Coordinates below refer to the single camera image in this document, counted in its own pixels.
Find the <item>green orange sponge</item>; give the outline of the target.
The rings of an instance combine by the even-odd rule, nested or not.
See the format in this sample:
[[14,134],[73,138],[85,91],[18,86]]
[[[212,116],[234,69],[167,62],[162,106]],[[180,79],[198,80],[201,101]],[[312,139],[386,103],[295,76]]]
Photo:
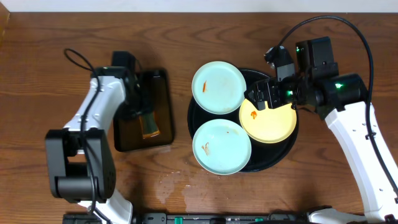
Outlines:
[[154,111],[140,115],[139,120],[143,139],[149,139],[160,134]]

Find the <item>yellow plate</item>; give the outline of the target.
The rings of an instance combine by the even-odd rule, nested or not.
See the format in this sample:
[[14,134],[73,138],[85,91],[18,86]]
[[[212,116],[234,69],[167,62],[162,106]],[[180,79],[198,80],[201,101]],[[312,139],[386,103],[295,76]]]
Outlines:
[[297,114],[292,104],[257,110],[245,99],[239,109],[239,122],[246,133],[256,141],[273,144],[287,139],[297,124]]

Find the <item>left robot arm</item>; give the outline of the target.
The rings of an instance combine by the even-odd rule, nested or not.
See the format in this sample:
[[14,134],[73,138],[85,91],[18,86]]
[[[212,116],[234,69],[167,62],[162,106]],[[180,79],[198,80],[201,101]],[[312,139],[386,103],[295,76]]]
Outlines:
[[132,223],[133,204],[116,190],[116,168],[107,140],[113,119],[129,121],[153,111],[137,58],[114,51],[111,65],[87,62],[90,89],[73,118],[45,136],[51,194],[87,209],[77,223]]

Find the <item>light blue plate top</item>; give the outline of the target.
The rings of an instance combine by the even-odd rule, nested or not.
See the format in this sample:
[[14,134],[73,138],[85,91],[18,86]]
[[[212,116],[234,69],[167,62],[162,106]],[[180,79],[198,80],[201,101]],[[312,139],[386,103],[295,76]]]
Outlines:
[[244,101],[246,81],[234,65],[213,61],[202,65],[194,74],[192,94],[196,103],[212,114],[228,114]]

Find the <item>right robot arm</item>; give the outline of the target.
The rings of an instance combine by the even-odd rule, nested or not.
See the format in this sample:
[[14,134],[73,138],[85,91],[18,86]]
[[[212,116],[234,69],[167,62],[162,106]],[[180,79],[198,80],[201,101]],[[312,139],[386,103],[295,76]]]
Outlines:
[[397,223],[397,165],[380,132],[369,88],[356,74],[340,75],[328,37],[295,45],[294,62],[284,47],[264,58],[274,78],[254,82],[244,96],[257,109],[285,105],[315,108],[338,140],[358,185],[363,215],[320,208],[307,213],[309,223]]

